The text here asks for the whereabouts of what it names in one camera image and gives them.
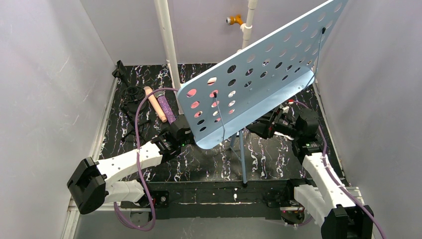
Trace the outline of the blue tripod music stand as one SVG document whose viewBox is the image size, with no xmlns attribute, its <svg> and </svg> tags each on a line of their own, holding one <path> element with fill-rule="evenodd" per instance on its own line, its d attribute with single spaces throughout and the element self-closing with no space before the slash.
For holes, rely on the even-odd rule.
<svg viewBox="0 0 422 239">
<path fill-rule="evenodd" d="M 195 145 L 183 150 L 172 176 L 182 181 L 305 178 L 309 174 L 282 136 L 264 140 L 246 126 L 311 88 L 320 50 L 345 0 L 328 0 L 189 80 L 177 100 Z M 187 93 L 196 89 L 192 97 Z M 218 90 L 217 107 L 210 93 Z M 228 94 L 236 91 L 229 98 Z M 191 104 L 200 105 L 192 109 Z M 194 114 L 203 111 L 195 118 Z"/>
</svg>

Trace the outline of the pink paper sheet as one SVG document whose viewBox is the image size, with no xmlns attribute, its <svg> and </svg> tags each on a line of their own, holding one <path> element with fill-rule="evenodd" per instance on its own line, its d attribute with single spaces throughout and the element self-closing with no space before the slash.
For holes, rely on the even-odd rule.
<svg viewBox="0 0 422 239">
<path fill-rule="evenodd" d="M 196 89 L 192 89 L 192 90 L 190 90 L 190 91 L 187 93 L 187 96 L 188 96 L 188 97 L 192 97 L 192 96 L 195 94 L 195 92 L 196 92 Z M 214 90 L 214 91 L 212 91 L 212 92 L 210 93 L 210 98 L 212 98 L 212 99 L 213 99 L 213 103 L 212 103 L 212 105 L 211 105 L 211 107 L 212 107 L 212 108 L 217 107 L 217 106 L 218 106 L 218 104 L 219 104 L 219 101 L 218 101 L 218 100 L 217 100 L 217 101 L 215 100 L 215 99 L 216 99 L 217 94 L 218 94 L 218 90 Z M 233 97 L 235 94 L 236 94 L 236 91 L 231 91 L 231 92 L 228 94 L 228 97 L 229 97 L 229 98 L 231 98 L 231 97 Z M 191 108 L 192 108 L 192 109 L 195 109 L 195 108 L 197 108 L 199 105 L 200 105 L 200 102 L 199 102 L 199 101 L 195 101 L 195 102 L 193 102 L 193 103 L 191 104 Z M 198 117 L 200 117 L 202 114 L 203 114 L 203 111 L 198 111 L 198 112 L 196 112 L 196 113 L 194 114 L 194 117 L 195 117 L 195 118 L 198 118 Z M 199 120 L 199 121 L 197 122 L 197 125 L 201 125 L 201 124 L 203 124 L 204 122 L 205 122 L 205 120 L 204 120 L 204 119 L 201 119 L 201 120 Z"/>
</svg>

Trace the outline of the pink toy microphone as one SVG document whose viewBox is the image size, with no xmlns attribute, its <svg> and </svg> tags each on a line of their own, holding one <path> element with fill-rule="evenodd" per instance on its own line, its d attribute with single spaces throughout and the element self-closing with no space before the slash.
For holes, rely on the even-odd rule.
<svg viewBox="0 0 422 239">
<path fill-rule="evenodd" d="M 152 105 L 154 111 L 156 112 L 156 115 L 158 116 L 158 118 L 162 122 L 167 122 L 167 118 L 164 114 L 164 111 L 162 110 L 157 98 L 152 93 L 153 90 L 149 86 L 144 87 L 144 90 L 145 90 L 146 95 L 147 96 L 149 95 L 148 100 L 149 100 L 150 104 Z"/>
</svg>

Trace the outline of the black round-base microphone stand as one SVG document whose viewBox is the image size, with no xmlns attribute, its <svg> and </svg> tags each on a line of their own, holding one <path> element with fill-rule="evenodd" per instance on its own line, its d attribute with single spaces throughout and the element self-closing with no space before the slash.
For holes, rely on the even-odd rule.
<svg viewBox="0 0 422 239">
<path fill-rule="evenodd" d="M 136 114 L 139 104 L 146 96 L 145 91 L 139 86 L 131 85 L 121 60 L 117 61 L 116 69 L 112 72 L 112 75 L 124 85 L 121 91 L 122 105 L 120 109 L 126 113 Z"/>
</svg>

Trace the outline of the black tripod shock-mount stand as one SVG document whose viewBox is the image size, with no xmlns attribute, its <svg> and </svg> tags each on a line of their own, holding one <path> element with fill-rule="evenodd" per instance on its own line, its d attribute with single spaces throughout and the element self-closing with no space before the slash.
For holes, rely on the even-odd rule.
<svg viewBox="0 0 422 239">
<path fill-rule="evenodd" d="M 145 98 L 145 90 L 139 86 L 130 86 L 122 93 L 122 105 L 119 107 L 123 114 L 127 117 L 132 130 L 127 132 L 122 138 L 121 142 L 125 142 L 130 135 L 135 136 L 135 120 L 133 117 L 139 107 L 139 104 Z"/>
</svg>

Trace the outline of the purple glitter microphone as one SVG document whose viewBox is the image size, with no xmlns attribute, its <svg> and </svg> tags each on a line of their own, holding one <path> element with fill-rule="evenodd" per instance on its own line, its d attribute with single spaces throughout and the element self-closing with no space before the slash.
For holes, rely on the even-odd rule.
<svg viewBox="0 0 422 239">
<path fill-rule="evenodd" d="M 157 99 L 166 119 L 167 119 L 167 122 L 169 124 L 172 124 L 176 120 L 176 117 L 175 117 L 175 115 L 174 115 L 174 113 L 173 113 L 173 111 L 170 107 L 170 104 L 168 103 L 167 98 L 165 97 L 164 91 L 158 91 L 154 94 L 154 96 L 156 97 L 156 99 Z"/>
</svg>

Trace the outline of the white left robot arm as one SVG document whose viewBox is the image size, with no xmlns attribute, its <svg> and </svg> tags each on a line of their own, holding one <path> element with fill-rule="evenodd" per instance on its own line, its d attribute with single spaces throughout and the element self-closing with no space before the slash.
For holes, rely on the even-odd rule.
<svg viewBox="0 0 422 239">
<path fill-rule="evenodd" d="M 182 147 L 193 139 L 186 117 L 181 115 L 139 149 L 98 161 L 91 157 L 81 160 L 67 182 L 79 212 L 89 214 L 104 203 L 140 203 L 147 188 L 140 179 L 123 181 L 123 178 L 138 169 L 155 167 L 176 158 Z"/>
</svg>

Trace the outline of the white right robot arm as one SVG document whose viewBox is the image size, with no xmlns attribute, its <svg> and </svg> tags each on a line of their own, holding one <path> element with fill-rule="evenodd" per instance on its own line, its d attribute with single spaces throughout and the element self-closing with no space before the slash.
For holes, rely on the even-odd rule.
<svg viewBox="0 0 422 239">
<path fill-rule="evenodd" d="M 342 184 L 326 155 L 326 143 L 317 139 L 317 112 L 305 108 L 296 120 L 282 109 L 273 109 L 246 127 L 263 139 L 276 132 L 292 138 L 292 151 L 311 180 L 289 180 L 280 199 L 294 200 L 310 214 L 324 239 L 370 239 L 372 209 L 363 205 Z"/>
</svg>

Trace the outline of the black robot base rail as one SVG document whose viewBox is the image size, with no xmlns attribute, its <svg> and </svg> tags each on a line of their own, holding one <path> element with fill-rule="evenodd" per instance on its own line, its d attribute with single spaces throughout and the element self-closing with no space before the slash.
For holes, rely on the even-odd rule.
<svg viewBox="0 0 422 239">
<path fill-rule="evenodd" d="M 279 220 L 282 211 L 296 211 L 293 187 L 312 179 L 226 182 L 148 183 L 159 220 L 178 218 L 265 218 Z"/>
</svg>

